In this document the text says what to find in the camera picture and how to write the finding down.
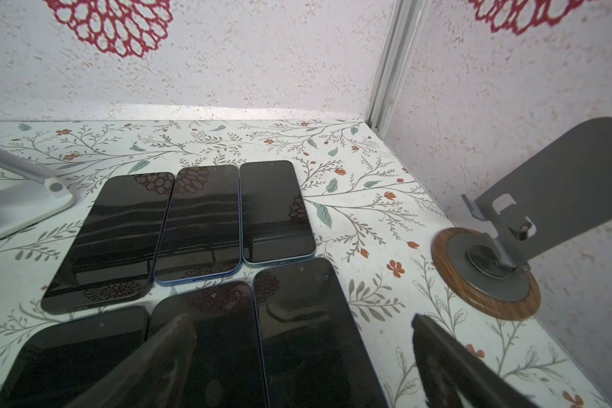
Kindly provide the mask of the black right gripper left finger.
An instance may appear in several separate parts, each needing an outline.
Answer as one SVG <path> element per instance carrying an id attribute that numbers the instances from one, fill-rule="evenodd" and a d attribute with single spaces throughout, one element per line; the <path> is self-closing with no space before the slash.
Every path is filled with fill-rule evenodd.
<path id="1" fill-rule="evenodd" d="M 187 314 L 175 316 L 68 407 L 177 407 L 190 372 L 197 333 Z"/>

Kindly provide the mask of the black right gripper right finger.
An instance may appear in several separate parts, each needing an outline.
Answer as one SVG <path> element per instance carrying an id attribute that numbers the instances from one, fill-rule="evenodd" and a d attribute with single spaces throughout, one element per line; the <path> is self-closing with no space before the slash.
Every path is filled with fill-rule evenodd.
<path id="1" fill-rule="evenodd" d="M 430 317 L 416 314 L 411 326 L 428 407 L 535 406 Z"/>

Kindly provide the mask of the black phone reddish screen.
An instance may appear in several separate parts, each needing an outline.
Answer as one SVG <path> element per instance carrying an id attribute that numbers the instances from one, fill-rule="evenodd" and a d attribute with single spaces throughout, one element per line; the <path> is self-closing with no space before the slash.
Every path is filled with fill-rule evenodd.
<path id="1" fill-rule="evenodd" d="M 246 282 L 168 297 L 153 310 L 149 334 L 186 314 L 195 328 L 181 407 L 265 407 L 265 378 L 252 289 Z"/>

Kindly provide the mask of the blue-edged black phone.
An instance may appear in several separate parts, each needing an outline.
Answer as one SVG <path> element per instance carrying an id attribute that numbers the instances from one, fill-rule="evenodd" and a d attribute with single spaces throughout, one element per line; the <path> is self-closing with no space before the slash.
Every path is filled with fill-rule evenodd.
<path id="1" fill-rule="evenodd" d="M 241 267 L 239 168 L 177 174 L 152 276 L 173 286 L 232 275 Z"/>

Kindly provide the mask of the teal-edged black phone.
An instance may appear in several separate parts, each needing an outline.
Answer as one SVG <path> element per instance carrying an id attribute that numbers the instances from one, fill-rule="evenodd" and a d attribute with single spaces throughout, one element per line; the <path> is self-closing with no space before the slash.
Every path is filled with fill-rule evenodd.
<path id="1" fill-rule="evenodd" d="M 278 265 L 309 258 L 316 242 L 293 164 L 252 161 L 240 167 L 242 258 Z"/>

